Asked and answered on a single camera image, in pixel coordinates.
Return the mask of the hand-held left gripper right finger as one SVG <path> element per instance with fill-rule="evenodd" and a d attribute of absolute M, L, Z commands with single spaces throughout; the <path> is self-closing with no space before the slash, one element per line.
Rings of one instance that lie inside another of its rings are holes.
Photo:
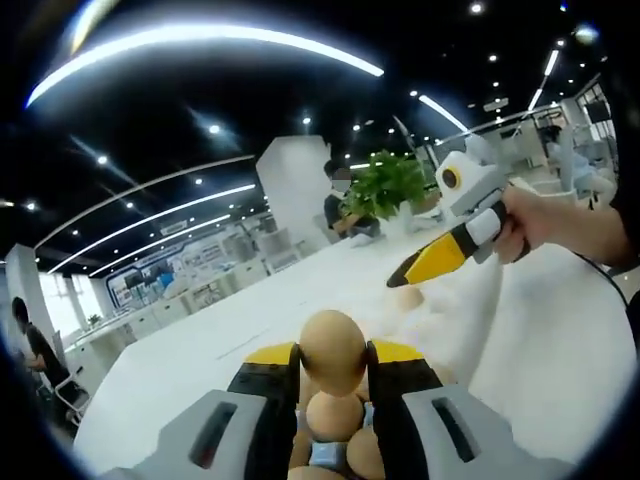
<path fill-rule="evenodd" d="M 412 347 L 366 346 L 373 426 L 388 479 L 513 479 L 506 422 L 458 385 L 442 383 Z"/>

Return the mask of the person's right hand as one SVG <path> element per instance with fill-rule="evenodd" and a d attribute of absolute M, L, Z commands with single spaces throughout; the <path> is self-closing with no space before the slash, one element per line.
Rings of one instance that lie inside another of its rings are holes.
<path fill-rule="evenodd" d="M 538 248 L 548 233 L 545 222 L 545 198 L 515 186 L 504 191 L 502 201 L 507 220 L 495 240 L 494 252 L 502 264 L 517 262 Z"/>

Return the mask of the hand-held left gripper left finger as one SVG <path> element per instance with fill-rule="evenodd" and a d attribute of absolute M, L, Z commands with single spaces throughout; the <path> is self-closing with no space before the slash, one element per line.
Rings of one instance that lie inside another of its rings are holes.
<path fill-rule="evenodd" d="M 261 348 L 225 390 L 212 390 L 161 430 L 159 479 L 282 479 L 300 393 L 295 342 Z"/>

